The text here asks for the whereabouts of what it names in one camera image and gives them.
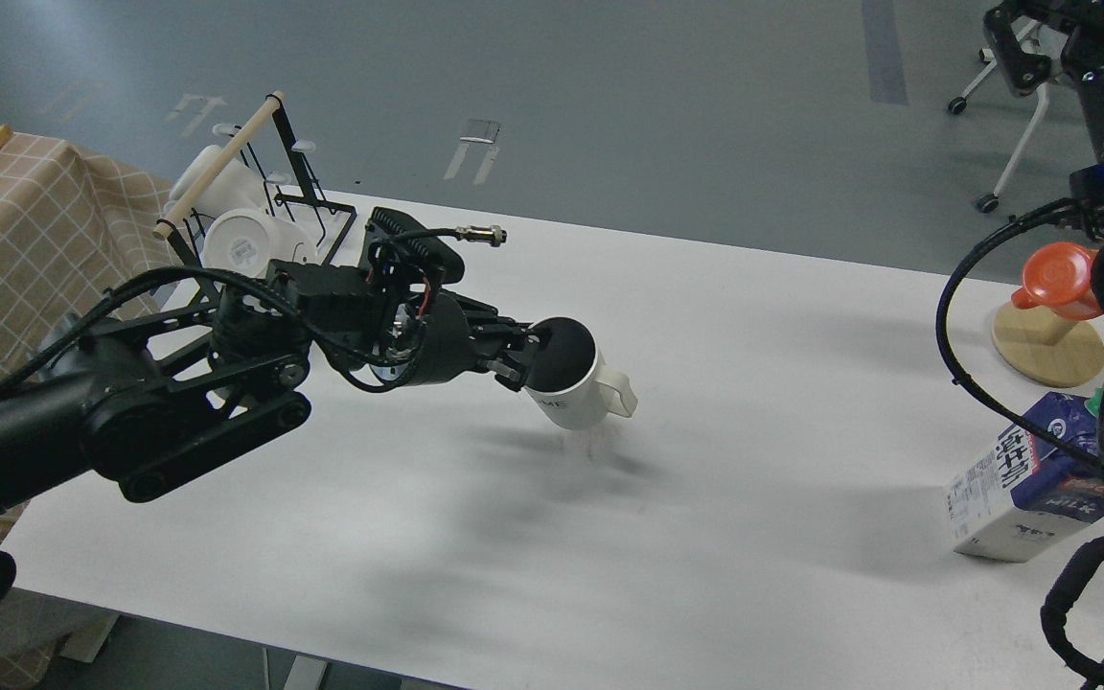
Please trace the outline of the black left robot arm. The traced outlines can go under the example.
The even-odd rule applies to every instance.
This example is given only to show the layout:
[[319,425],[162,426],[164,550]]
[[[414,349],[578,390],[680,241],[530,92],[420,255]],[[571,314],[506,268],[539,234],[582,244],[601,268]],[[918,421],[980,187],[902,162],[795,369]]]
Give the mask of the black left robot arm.
[[[135,503],[170,493],[302,425],[310,352],[373,394],[491,373],[524,388],[551,333],[452,291],[449,240],[378,208],[359,266],[270,261],[263,278],[198,265],[146,270],[70,315],[0,380],[0,514],[83,473]],[[0,550],[0,603],[15,578]]]

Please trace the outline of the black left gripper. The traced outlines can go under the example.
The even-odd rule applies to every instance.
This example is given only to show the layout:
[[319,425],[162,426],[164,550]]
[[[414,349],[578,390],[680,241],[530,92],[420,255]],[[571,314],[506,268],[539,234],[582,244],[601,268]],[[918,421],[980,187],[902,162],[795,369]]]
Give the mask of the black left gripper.
[[463,373],[491,371],[496,383],[521,392],[533,372],[539,350],[500,350],[546,344],[540,323],[505,320],[486,302],[465,294],[442,291],[425,318],[424,339],[399,374],[401,385],[446,383]]

